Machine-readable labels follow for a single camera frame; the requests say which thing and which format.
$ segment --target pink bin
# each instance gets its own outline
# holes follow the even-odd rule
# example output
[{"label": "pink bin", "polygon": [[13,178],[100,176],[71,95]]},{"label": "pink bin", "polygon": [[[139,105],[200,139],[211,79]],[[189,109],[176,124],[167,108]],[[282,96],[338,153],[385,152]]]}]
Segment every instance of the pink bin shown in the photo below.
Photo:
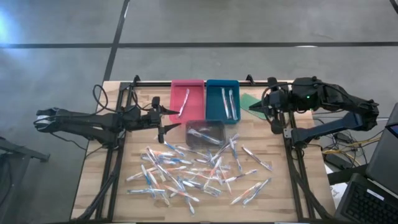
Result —
[{"label": "pink bin", "polygon": [[178,117],[178,114],[169,116],[173,123],[185,124],[187,121],[205,119],[204,80],[172,80],[170,109],[180,111],[187,89],[189,89],[189,96],[181,116]]}]

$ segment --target teal bin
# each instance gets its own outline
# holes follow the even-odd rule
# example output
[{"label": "teal bin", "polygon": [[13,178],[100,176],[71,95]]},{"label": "teal bin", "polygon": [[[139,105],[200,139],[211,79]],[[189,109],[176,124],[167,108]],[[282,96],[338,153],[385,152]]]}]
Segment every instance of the teal bin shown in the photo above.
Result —
[{"label": "teal bin", "polygon": [[[232,117],[232,106],[229,100],[229,90],[233,91],[233,99],[237,120],[226,116],[221,88],[225,89],[228,111]],[[206,120],[222,121],[225,124],[236,124],[241,120],[241,105],[239,103],[239,82],[236,80],[207,80],[206,82]]]}]

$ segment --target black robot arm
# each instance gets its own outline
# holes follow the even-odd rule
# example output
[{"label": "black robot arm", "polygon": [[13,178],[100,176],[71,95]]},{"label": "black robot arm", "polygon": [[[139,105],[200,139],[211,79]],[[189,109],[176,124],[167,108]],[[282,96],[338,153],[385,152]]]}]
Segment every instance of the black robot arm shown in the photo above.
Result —
[{"label": "black robot arm", "polygon": [[[265,90],[269,94],[262,101],[250,106],[250,110],[260,111],[267,117],[274,117],[271,123],[275,134],[284,133],[292,138],[294,146],[305,147],[313,138],[352,129],[368,131],[377,125],[379,115],[378,104],[373,100],[364,100],[349,95],[339,85],[323,83],[316,77],[297,78],[293,83],[278,84],[275,78],[269,78],[270,87]],[[323,108],[328,111],[348,111],[343,118],[314,128],[282,127],[277,119],[279,113],[316,111]]]},{"label": "black robot arm", "polygon": [[178,114],[159,105],[158,96],[152,99],[152,108],[147,114],[141,116],[141,110],[137,106],[129,106],[120,113],[107,113],[104,115],[86,114],[67,111],[59,108],[38,110],[35,128],[43,133],[55,133],[63,131],[77,134],[88,140],[97,140],[103,146],[116,147],[115,139],[123,131],[137,131],[150,128],[158,128],[159,142],[163,142],[163,135],[179,124],[162,126],[163,114]]}]

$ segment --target gray floor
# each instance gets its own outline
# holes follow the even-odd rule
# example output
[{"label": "gray floor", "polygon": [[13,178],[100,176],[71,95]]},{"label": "gray floor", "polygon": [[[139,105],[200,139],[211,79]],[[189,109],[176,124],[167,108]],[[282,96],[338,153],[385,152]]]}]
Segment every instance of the gray floor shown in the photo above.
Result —
[{"label": "gray floor", "polygon": [[[123,0],[3,0],[0,43],[111,43],[122,4]],[[397,21],[388,0],[137,0],[129,5],[121,42],[398,41]],[[49,163],[31,162],[8,223],[68,220],[84,152],[38,133],[32,122],[36,110],[54,106],[92,112],[91,89],[103,80],[109,52],[0,50],[0,136],[51,153]],[[398,101],[397,58],[397,47],[119,49],[111,80],[132,80],[134,75],[143,80],[316,75],[353,95],[373,98],[380,103],[380,116],[389,116]],[[385,121],[379,123],[354,136],[371,137]],[[86,144],[83,138],[63,136]],[[368,158],[373,148],[366,148]]]}]

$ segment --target table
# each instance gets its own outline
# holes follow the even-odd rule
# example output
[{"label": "table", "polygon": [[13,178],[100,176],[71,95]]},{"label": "table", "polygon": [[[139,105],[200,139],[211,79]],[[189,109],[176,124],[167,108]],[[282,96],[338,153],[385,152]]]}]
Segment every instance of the table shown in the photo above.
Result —
[{"label": "table", "polygon": [[[116,106],[120,82],[104,82],[103,87],[109,97],[109,107]],[[138,95],[138,102],[141,106],[150,103],[152,97],[160,96],[160,102],[166,108],[170,104],[170,87],[135,87]],[[264,87],[240,87],[240,94],[250,94],[260,98]],[[298,127],[309,128],[314,125],[311,112],[295,114]],[[167,116],[162,117],[163,124],[170,124]],[[140,159],[141,152],[146,146],[150,146],[156,151],[168,151],[168,149],[154,140],[157,135],[156,129],[134,131],[127,133],[126,144],[119,178],[119,186],[114,208],[114,222],[273,222],[273,221],[297,221],[294,207],[292,186],[290,183],[289,169],[286,161],[285,147],[282,135],[275,135],[266,121],[263,121],[247,111],[241,110],[241,121],[236,125],[226,126],[226,135],[231,136],[238,132],[240,138],[237,143],[238,157],[247,172],[250,169],[257,169],[256,174],[248,175],[242,179],[232,182],[231,188],[233,195],[230,196],[224,185],[219,186],[217,182],[211,185],[223,191],[218,197],[199,192],[197,189],[187,189],[188,193],[198,197],[201,201],[192,202],[195,208],[195,215],[191,215],[183,197],[176,196],[170,199],[172,206],[169,208],[158,197],[157,200],[150,195],[128,195],[127,189],[147,188],[144,179],[126,182],[130,175],[141,171]],[[185,129],[177,127],[171,130],[165,140],[171,144],[185,145]],[[248,149],[255,153],[260,160],[272,164],[274,171],[269,172],[255,162],[242,149],[244,144]],[[97,149],[100,145],[93,141],[88,146],[88,151]],[[91,203],[98,193],[103,175],[106,150],[100,150],[90,155],[83,164],[80,183],[76,193],[75,204],[71,218],[78,217],[85,208]],[[231,166],[231,175],[238,175],[236,162],[230,150],[223,153],[223,161]],[[330,214],[334,214],[335,206],[330,192],[330,186],[323,164],[322,154],[319,147],[309,146],[305,149],[305,166],[310,183],[311,191],[315,194],[319,202]],[[144,161],[144,165],[149,168],[149,162]],[[264,181],[272,177],[272,181],[260,194],[243,207],[241,203],[229,205],[229,203],[253,186],[256,182]],[[305,199],[300,190],[300,198],[303,210],[306,211]],[[104,213],[108,210],[109,197],[105,198]]]}]

